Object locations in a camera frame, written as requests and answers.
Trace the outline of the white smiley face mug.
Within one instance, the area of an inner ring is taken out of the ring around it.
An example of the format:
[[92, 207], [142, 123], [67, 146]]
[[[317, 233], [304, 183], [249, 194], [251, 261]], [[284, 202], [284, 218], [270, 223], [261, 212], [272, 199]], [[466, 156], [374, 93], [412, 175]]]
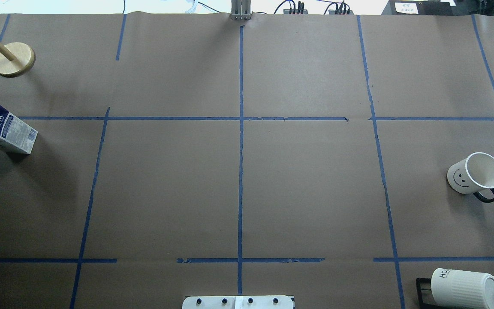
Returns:
[[494, 202], [494, 157], [475, 152], [449, 167], [446, 179], [453, 190], [474, 195], [483, 203]]

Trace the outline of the blue Pascual milk carton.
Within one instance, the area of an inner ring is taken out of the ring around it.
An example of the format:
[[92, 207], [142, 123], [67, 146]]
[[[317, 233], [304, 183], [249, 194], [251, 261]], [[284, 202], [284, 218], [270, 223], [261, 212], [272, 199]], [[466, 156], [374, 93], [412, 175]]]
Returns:
[[0, 150], [29, 155], [38, 131], [0, 105]]

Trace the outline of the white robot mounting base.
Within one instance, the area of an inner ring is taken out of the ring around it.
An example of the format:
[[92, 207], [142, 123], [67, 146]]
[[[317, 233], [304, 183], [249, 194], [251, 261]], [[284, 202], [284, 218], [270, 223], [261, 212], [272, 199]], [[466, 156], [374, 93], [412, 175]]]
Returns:
[[294, 309], [294, 297], [287, 295], [229, 295], [186, 297], [183, 309]]

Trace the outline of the black box with label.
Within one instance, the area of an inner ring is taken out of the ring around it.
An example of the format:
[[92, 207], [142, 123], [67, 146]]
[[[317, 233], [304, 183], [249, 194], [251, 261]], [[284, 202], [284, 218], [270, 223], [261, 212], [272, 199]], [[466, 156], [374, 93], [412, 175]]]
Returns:
[[388, 0], [382, 15], [464, 16], [477, 8], [477, 0]]

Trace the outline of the white ribbed HOME mug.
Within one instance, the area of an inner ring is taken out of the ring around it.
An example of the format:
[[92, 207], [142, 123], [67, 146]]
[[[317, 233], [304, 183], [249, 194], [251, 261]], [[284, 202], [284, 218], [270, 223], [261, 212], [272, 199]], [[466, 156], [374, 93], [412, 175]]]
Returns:
[[494, 309], [494, 276], [437, 268], [431, 276], [431, 293], [435, 303], [441, 307]]

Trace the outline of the wooden mug tree stand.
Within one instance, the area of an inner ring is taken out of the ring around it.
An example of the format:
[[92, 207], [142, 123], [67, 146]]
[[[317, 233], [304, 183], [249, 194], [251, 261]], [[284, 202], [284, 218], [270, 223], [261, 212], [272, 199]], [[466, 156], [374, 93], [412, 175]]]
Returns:
[[29, 45], [22, 42], [4, 45], [0, 42], [0, 76], [21, 76], [33, 67], [35, 60], [35, 51]]

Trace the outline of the aluminium frame post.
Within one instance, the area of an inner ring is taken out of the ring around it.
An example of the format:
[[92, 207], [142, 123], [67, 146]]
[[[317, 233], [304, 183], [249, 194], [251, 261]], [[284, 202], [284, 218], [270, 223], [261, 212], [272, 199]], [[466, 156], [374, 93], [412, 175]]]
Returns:
[[252, 18], [251, 0], [231, 0], [232, 20], [250, 20]]

